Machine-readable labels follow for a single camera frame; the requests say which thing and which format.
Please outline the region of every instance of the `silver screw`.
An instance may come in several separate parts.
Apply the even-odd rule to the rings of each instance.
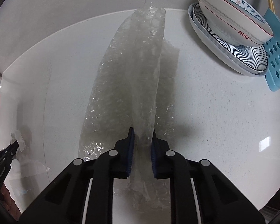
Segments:
[[[77,158],[77,159],[75,159],[75,160],[74,160],[74,162],[73,162],[73,163],[74,163],[74,165],[79,166],[79,165],[81,165],[81,164],[82,164],[82,162],[83,162],[83,161],[82,161],[82,159],[81,159],[81,158]]]
[[[118,152],[116,151],[116,150],[111,150],[111,151],[109,151],[109,155],[110,156],[116,156],[118,154]]]
[[[174,155],[175,155],[175,152],[172,151],[172,150],[169,150],[169,151],[166,151],[166,155],[167,155],[167,156],[174,156]]]
[[[203,159],[203,160],[201,161],[201,164],[202,164],[202,166],[208,167],[208,166],[210,165],[210,161],[208,161],[208,160],[206,160],[206,159]]]

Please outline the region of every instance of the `blue floral bowl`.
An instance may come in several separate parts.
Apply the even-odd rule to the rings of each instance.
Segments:
[[[249,17],[254,19],[257,23],[260,22],[260,26],[265,24],[265,19],[257,12],[255,8],[253,8],[249,3],[245,0],[226,0],[229,3],[236,4],[239,8],[241,8]]]
[[[273,37],[265,19],[245,0],[198,0],[211,30],[235,45],[261,46]]]

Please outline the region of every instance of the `white plastic strip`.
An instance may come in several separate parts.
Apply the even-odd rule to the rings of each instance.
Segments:
[[[194,194],[194,200],[195,200],[195,206],[196,206],[196,211],[197,211],[198,224],[202,224],[202,222],[201,222],[200,208],[199,208],[199,204],[198,204],[198,198],[197,198],[196,188],[195,188],[195,184],[194,184],[194,180],[193,180],[193,179],[191,179],[191,184],[192,184],[192,189],[193,189],[193,194]]]
[[[89,201],[89,195],[90,195],[92,180],[93,180],[93,178],[90,179],[89,186],[88,186],[88,190],[87,190],[87,195],[86,195],[86,200],[85,200],[85,206],[84,206],[84,211],[83,211],[82,224],[85,224],[85,222],[86,222],[86,214],[87,214],[88,201]]]

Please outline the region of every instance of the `white tissue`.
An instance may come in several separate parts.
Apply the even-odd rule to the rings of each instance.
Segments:
[[[19,130],[16,130],[14,133],[11,133],[11,137],[12,139],[10,140],[10,144],[13,144],[15,141],[17,141],[19,144],[18,150],[22,152],[25,149],[26,144],[25,141],[23,140],[21,132]]]

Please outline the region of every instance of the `striped plate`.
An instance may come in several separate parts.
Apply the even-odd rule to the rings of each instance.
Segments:
[[[254,70],[254,74],[261,73],[267,69],[268,60],[267,55],[264,49],[264,46],[258,47],[248,47],[248,46],[235,46],[227,43],[222,40],[219,36],[217,36],[211,28],[207,24],[207,19],[202,13],[199,4],[196,4],[193,8],[193,14],[199,21],[199,23],[206,29],[206,31],[217,41],[219,42],[225,49],[227,49],[230,53],[232,53],[237,59],[239,59],[244,66],[248,66],[247,71],[252,72]]]

